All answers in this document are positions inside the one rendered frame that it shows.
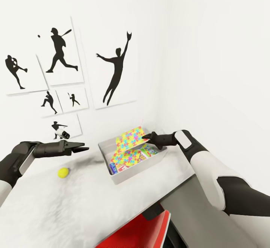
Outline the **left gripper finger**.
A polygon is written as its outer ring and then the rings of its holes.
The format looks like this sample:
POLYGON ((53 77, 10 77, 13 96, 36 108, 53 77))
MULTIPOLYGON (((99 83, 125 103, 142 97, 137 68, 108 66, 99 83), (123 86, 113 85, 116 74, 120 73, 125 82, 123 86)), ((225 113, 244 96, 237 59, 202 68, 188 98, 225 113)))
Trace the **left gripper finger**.
POLYGON ((63 152, 66 152, 67 153, 67 151, 66 151, 67 149, 76 148, 76 147, 82 147, 84 145, 85 145, 85 143, 68 142, 68 141, 66 141, 63 144, 63 152))
POLYGON ((76 148, 72 148, 72 152, 73 153, 77 153, 77 152, 82 152, 85 150, 89 150, 89 147, 76 147, 76 148))

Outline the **jigsaw puzzle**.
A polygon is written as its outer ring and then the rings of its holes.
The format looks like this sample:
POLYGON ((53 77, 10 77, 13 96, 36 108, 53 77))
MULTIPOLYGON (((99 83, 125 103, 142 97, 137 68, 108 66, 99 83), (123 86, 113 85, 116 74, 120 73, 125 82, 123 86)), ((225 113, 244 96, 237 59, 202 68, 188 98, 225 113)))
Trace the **jigsaw puzzle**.
POLYGON ((148 139, 142 139, 144 135, 145 134, 141 126, 123 133, 121 135, 123 137, 121 140, 118 137, 116 138, 116 150, 118 150, 118 153, 121 153, 123 151, 127 151, 128 149, 132 149, 132 147, 146 143, 148 139))
POLYGON ((138 163, 140 153, 141 151, 135 149, 128 149, 121 153, 116 150, 110 162, 131 167, 138 163))

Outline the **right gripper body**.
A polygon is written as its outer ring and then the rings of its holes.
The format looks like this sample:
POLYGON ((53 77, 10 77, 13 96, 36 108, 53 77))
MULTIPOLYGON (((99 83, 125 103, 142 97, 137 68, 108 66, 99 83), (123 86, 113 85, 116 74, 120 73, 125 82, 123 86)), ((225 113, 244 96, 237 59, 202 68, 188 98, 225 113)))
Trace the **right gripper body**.
POLYGON ((159 149, 159 150, 162 150, 162 148, 164 146, 168 146, 166 143, 165 143, 165 136, 166 134, 164 135, 157 135, 156 132, 152 131, 151 135, 150 135, 150 140, 153 142, 153 144, 159 149))

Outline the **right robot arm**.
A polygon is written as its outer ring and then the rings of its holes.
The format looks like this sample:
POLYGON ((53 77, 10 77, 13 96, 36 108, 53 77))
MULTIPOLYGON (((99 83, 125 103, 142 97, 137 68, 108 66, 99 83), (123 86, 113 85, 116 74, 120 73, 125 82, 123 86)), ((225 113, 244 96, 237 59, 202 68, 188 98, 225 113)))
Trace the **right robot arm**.
POLYGON ((144 135, 159 150, 176 146, 194 170, 210 204, 224 211, 258 248, 270 248, 270 196, 255 190, 238 172, 209 152, 189 131, 144 135))

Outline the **board game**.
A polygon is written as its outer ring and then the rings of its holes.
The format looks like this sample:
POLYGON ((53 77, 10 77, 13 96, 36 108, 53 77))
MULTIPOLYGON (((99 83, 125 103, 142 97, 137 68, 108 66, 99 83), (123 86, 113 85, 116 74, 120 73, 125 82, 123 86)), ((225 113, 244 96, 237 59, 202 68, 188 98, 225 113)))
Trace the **board game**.
MULTIPOLYGON (((138 150, 141 151, 139 159, 138 159, 138 163, 151 157, 151 155, 149 154, 149 152, 146 149, 141 148, 138 150)), ((115 167, 116 167, 117 172, 120 172, 120 171, 123 171, 124 169, 129 168, 128 166, 124 166, 124 165, 117 164, 117 163, 115 163, 115 167)))
MULTIPOLYGON (((151 148, 149 145, 147 145, 147 144, 144 144, 141 148, 146 149, 146 150, 149 152, 149 154, 150 154, 151 156, 157 154, 157 152, 156 152, 154 149, 152 149, 152 148, 151 148)), ((141 149, 141 148, 139 148, 139 149, 141 149)))
POLYGON ((117 174, 117 173, 118 173, 117 170, 116 170, 115 163, 111 163, 111 164, 110 164, 110 168, 111 168, 113 174, 117 174))

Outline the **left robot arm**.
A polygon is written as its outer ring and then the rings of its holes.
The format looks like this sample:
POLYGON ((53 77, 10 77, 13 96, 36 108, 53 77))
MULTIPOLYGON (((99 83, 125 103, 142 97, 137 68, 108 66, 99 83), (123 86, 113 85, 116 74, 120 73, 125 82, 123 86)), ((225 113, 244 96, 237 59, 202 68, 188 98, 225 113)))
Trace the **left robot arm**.
POLYGON ((89 150, 89 147, 82 147, 85 143, 66 141, 70 135, 63 129, 59 128, 56 134, 59 135, 57 142, 22 141, 0 161, 0 208, 18 179, 36 158, 71 156, 72 152, 89 150))

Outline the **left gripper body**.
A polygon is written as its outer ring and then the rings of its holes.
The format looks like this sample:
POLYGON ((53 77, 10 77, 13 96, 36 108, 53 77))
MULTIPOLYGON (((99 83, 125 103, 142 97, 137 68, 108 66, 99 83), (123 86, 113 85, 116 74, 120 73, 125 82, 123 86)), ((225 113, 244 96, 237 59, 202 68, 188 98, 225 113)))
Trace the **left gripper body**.
POLYGON ((65 139, 61 140, 60 142, 52 142, 48 143, 45 147, 45 156, 46 157, 59 157, 59 156, 71 156, 72 155, 72 148, 67 149, 67 153, 63 152, 63 144, 66 142, 65 139))

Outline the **tennis ball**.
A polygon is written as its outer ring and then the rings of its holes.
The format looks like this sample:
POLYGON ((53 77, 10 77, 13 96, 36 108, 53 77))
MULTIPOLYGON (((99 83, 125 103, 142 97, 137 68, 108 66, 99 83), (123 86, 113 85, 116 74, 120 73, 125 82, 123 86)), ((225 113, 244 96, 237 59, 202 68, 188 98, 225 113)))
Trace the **tennis ball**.
POLYGON ((69 174, 69 169, 66 167, 63 167, 58 171, 59 178, 65 178, 68 174, 69 174))

